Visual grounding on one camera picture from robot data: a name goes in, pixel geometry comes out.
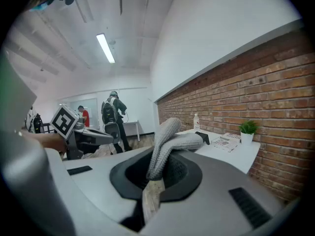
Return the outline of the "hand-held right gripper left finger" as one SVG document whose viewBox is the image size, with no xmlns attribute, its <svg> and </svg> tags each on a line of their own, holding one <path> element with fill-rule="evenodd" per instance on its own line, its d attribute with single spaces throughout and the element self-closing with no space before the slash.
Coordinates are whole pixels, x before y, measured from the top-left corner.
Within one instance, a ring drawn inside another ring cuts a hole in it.
<svg viewBox="0 0 315 236">
<path fill-rule="evenodd" d="M 0 134 L 0 174 L 15 202 L 49 236 L 135 236 L 78 188 L 55 150 L 17 133 Z"/>
</svg>

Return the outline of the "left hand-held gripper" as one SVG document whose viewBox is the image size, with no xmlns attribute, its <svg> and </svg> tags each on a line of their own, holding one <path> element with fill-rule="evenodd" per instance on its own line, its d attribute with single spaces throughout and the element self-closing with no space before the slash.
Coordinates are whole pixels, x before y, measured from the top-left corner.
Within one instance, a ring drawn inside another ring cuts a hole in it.
<svg viewBox="0 0 315 236">
<path fill-rule="evenodd" d="M 61 104 L 50 125 L 61 135 L 66 143 L 68 160 L 82 159 L 86 154 L 95 153 L 98 145 L 111 144 L 113 136 L 97 129 L 87 128 L 83 118 L 65 104 Z"/>
</svg>

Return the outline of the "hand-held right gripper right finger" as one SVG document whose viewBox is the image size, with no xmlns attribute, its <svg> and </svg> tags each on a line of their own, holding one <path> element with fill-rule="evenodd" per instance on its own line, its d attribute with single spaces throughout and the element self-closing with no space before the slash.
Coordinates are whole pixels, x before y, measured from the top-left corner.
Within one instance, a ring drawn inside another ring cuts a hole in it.
<svg viewBox="0 0 315 236">
<path fill-rule="evenodd" d="M 173 154 L 196 163 L 202 171 L 202 181 L 185 200 L 162 203 L 140 231 L 144 236 L 270 236 L 299 204 L 296 199 L 284 206 L 267 188 L 226 162 L 186 150 Z M 257 229 L 229 193 L 239 187 L 271 216 Z"/>
</svg>

